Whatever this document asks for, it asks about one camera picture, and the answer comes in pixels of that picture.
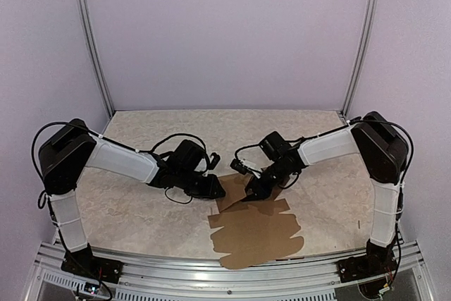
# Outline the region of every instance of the metal frame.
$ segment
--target metal frame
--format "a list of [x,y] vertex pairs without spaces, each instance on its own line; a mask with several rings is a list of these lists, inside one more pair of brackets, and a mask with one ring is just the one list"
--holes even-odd
[[362,34],[360,36],[359,49],[357,50],[357,56],[354,61],[354,66],[352,68],[352,76],[350,83],[346,91],[345,102],[342,106],[342,114],[347,117],[352,100],[354,99],[355,92],[357,89],[357,84],[359,82],[360,75],[362,73],[362,67],[364,64],[364,59],[366,55],[366,50],[368,48],[369,39],[371,36],[371,28],[373,27],[374,14],[376,13],[376,4],[378,0],[368,0],[366,3],[366,13],[364,19],[364,26],[362,29]]
[[[230,271],[218,260],[179,259],[150,255],[128,254],[96,249],[100,257],[124,262],[118,285],[108,284],[116,300],[289,300],[300,295],[321,295],[336,288],[355,285],[357,282],[341,283],[335,263],[352,255],[365,253],[365,249],[287,259]],[[61,244],[43,243],[32,268],[32,276],[23,301],[35,301],[42,280],[50,275],[50,281],[71,289],[71,283],[84,284],[96,281],[60,270],[64,257]],[[402,244],[400,271],[413,270],[422,300],[433,301],[431,281],[416,242]],[[373,278],[360,280],[359,283]]]
[[99,53],[97,52],[97,47],[94,41],[94,34],[92,32],[91,21],[89,19],[87,1],[77,0],[77,4],[78,10],[80,12],[80,18],[82,21],[83,32],[85,34],[89,57],[91,58],[92,67],[94,68],[97,86],[99,87],[101,99],[104,103],[108,117],[111,119],[116,110],[114,109],[113,101],[111,100],[111,95],[109,93],[108,86],[105,81],[104,72],[101,68]]

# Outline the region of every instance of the robotic arm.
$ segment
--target robotic arm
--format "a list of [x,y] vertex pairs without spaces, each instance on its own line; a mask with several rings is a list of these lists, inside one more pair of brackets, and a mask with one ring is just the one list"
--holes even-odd
[[196,198],[216,199],[225,191],[218,178],[206,174],[219,162],[197,143],[183,140],[174,152],[155,154],[127,147],[87,129],[80,119],[67,123],[38,152],[51,217],[66,249],[64,271],[117,283],[122,263],[94,257],[80,219],[75,189],[85,167],[134,178],[156,188],[182,188]]
[[294,145],[272,132],[258,146],[273,164],[260,172],[236,157],[230,166],[242,174],[254,175],[246,187],[245,200],[250,201],[266,199],[275,186],[281,185],[289,175],[299,175],[308,166],[347,154],[360,154],[374,188],[373,226],[366,256],[338,262],[340,277],[342,282],[348,282],[384,274],[386,269],[394,268],[392,248],[402,212],[402,187],[409,152],[406,140],[391,125],[379,113],[371,112],[363,120],[357,118],[316,137],[300,138]]

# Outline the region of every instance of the folded cardboard box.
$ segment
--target folded cardboard box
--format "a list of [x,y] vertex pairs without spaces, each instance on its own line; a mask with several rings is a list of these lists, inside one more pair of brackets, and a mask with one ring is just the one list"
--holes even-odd
[[219,214],[209,216],[214,251],[226,253],[219,262],[228,269],[242,269],[282,259],[299,252],[302,236],[293,237],[301,227],[285,199],[276,199],[280,190],[264,201],[241,202],[252,176],[232,174],[219,178],[226,196],[217,199]]

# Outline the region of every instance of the tabletop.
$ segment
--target tabletop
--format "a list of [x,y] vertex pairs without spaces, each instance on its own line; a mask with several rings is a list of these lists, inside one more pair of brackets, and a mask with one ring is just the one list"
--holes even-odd
[[[229,167],[234,151],[258,143],[277,130],[285,139],[315,135],[342,125],[334,111],[303,110],[177,110],[119,111],[105,136],[138,149],[152,146],[173,133],[201,137],[207,152],[221,155],[213,173],[234,173]],[[174,150],[181,137],[158,152]],[[260,165],[271,162],[260,149],[242,156]],[[215,259],[208,215],[218,212],[214,201],[194,199],[176,204],[162,189],[95,168],[86,168],[77,192],[88,241],[95,247],[123,252]],[[187,200],[182,190],[168,191]],[[310,166],[295,185],[284,190],[290,211],[302,227],[304,247],[294,257],[326,254],[364,247],[373,213],[373,190],[359,155],[353,154]]]

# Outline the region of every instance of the vertical metal post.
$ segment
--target vertical metal post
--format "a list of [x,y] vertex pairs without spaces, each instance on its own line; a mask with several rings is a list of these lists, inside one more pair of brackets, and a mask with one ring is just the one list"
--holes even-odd
[[366,3],[366,13],[364,19],[364,26],[362,35],[360,36],[359,49],[357,50],[357,57],[354,61],[354,67],[352,69],[352,76],[350,84],[347,88],[345,102],[342,106],[342,114],[346,118],[351,107],[352,100],[354,99],[357,84],[359,82],[360,74],[362,73],[362,67],[368,48],[369,38],[371,36],[371,28],[373,27],[374,14],[376,12],[376,4],[378,0],[368,0]]
[[101,69],[99,54],[97,52],[97,47],[94,41],[94,35],[92,33],[91,21],[89,20],[87,1],[77,0],[77,3],[82,21],[83,32],[85,33],[86,45],[89,51],[89,56],[91,58],[92,66],[94,68],[97,85],[99,86],[100,95],[104,103],[106,112],[111,119],[116,111],[114,109],[113,101],[111,100],[111,95],[108,91],[108,86],[106,85],[104,73]]

